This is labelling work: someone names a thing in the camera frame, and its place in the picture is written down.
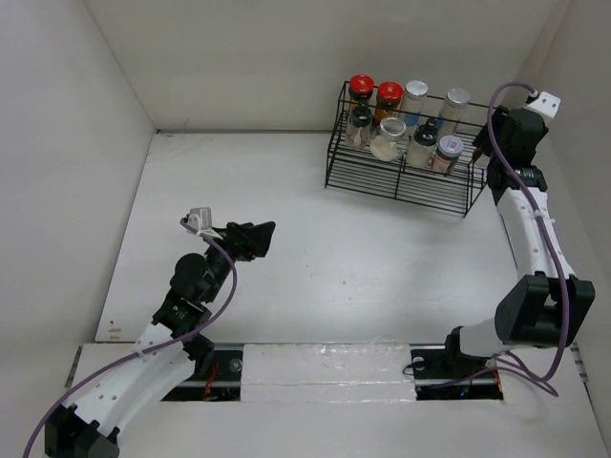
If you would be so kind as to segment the white lid brown sauce jar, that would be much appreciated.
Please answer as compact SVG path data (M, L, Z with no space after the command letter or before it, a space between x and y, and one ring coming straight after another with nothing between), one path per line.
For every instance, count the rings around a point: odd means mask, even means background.
M439 139L432 157L431 170L449 175L464 151L464 143L456 135L445 135Z

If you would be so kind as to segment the white lid dark sauce jar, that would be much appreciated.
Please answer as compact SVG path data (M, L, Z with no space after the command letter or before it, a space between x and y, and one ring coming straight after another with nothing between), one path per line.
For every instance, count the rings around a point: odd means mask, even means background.
M478 169L485 170L490 162L490 154L484 149L477 147L474 149L472 163Z

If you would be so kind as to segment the clear glass jar silver rim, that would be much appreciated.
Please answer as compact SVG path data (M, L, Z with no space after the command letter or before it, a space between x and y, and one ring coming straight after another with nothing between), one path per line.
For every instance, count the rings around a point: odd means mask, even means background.
M407 126L402 118L387 116L374 130L369 149L373 156L384 162L392 162L405 150L404 137Z

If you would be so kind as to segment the red lid sauce jar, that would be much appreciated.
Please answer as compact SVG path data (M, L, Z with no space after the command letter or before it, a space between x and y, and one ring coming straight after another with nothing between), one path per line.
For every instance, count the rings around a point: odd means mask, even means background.
M348 82L348 95L351 103L369 102L375 89L374 80L367 74L359 73Z
M373 125L377 126L386 117L395 116L403 98L403 88L393 81L379 84L376 93L376 107L373 114Z

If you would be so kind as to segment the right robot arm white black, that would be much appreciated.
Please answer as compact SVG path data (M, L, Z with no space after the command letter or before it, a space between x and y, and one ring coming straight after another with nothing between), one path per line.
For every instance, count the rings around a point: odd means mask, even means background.
M481 370L494 356L530 346L572 344L596 297L592 282L578 278L563 255L549 214L548 186L532 161L548 128L540 113L499 106L474 140L487 156L487 183L516 265L517 283L495 314L458 326L446 338L441 364L454 376Z

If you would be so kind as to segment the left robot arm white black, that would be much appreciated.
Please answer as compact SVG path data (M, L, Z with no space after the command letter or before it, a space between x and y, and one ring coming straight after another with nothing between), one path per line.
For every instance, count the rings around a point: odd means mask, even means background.
M73 385L71 394L90 390L74 401L63 396L45 416L45 456L117 457L128 425L178 384L212 369L215 346L201 332L221 314L207 306L225 281L237 280L237 263L266 256L276 224L206 228L194 214L180 223L207 249L177 261L168 293L131 352Z

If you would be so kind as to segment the black cap beige spice bottle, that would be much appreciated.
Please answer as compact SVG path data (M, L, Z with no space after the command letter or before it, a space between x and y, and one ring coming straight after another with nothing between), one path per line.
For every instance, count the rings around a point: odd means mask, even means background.
M363 149L369 141L372 113L365 100L359 101L348 114L346 144L348 147Z

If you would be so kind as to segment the black cap white powder bottle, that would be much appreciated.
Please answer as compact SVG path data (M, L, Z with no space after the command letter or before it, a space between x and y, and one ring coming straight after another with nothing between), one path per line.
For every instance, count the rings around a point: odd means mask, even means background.
M406 162L415 168L426 168L431 160L437 141L437 120L429 117L418 126L406 152Z

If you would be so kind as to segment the silver lid bead bottle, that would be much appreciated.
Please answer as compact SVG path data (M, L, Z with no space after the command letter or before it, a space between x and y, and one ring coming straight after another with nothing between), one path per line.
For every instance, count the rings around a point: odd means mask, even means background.
M412 133L418 124L428 90L428 85L421 80L411 80L405 85L402 111L408 133Z
M471 94L463 88L451 88L446 92L437 117L438 138L455 134L470 100Z

